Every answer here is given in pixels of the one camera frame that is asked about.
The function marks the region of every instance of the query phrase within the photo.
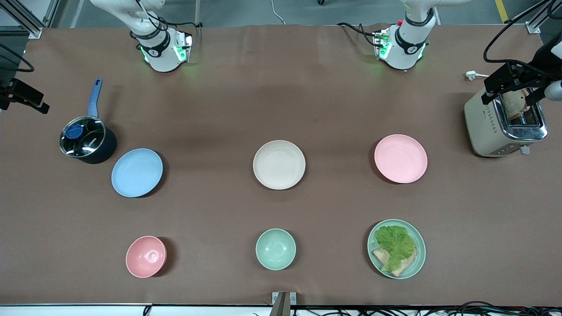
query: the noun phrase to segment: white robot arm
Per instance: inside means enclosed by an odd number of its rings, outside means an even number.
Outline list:
[[[406,70],[421,58],[427,36],[436,23],[435,7],[458,6],[470,0],[400,0],[406,7],[401,25],[392,25],[375,35],[377,58],[395,69]]]
[[[187,62],[192,37],[163,25],[153,10],[165,0],[90,0],[96,7],[117,17],[131,29],[139,41],[144,59],[160,72],[176,69]]]

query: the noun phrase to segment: bowl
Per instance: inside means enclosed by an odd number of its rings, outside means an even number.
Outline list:
[[[402,274],[400,274],[399,277],[393,276],[390,272],[383,272],[383,264],[379,261],[379,259],[377,259],[377,257],[375,257],[375,255],[373,255],[373,251],[380,248],[380,245],[375,238],[375,233],[379,230],[379,228],[385,226],[400,226],[406,228],[406,232],[408,233],[408,235],[410,235],[410,237],[412,237],[414,243],[416,244],[416,247],[418,248],[418,255],[410,264],[410,266],[407,267]],[[385,276],[392,279],[411,278],[422,269],[423,264],[425,263],[425,242],[423,241],[422,235],[410,223],[399,219],[387,219],[373,227],[371,233],[369,234],[369,238],[367,239],[367,252],[369,253],[369,258],[371,259],[371,262],[373,263],[375,268]]]
[[[166,246],[154,236],[135,240],[125,256],[127,270],[137,278],[148,278],[156,274],[166,262]]]
[[[297,245],[287,231],[273,228],[265,231],[257,239],[257,260],[270,270],[283,270],[293,262]]]

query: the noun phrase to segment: pink bowl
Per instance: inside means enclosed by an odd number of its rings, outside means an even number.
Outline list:
[[[156,274],[166,262],[166,246],[154,236],[135,240],[125,257],[127,270],[137,278],[148,278]]]
[[[384,137],[375,148],[375,164],[380,173],[397,183],[411,183],[425,173],[427,154],[423,146],[406,135]]]

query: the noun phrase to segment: toaster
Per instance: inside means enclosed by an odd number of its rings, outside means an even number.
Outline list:
[[[466,127],[472,148],[482,157],[504,157],[519,151],[530,153],[529,146],[546,137],[545,118],[539,102],[519,117],[510,119],[504,99],[499,95],[489,104],[482,104],[482,89],[464,106]]]

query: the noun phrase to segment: saucepan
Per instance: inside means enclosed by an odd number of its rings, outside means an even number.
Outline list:
[[[98,118],[98,98],[102,83],[101,78],[94,81],[88,103],[88,115],[66,124],[59,143],[66,156],[89,164],[106,161],[117,147],[115,134]]]

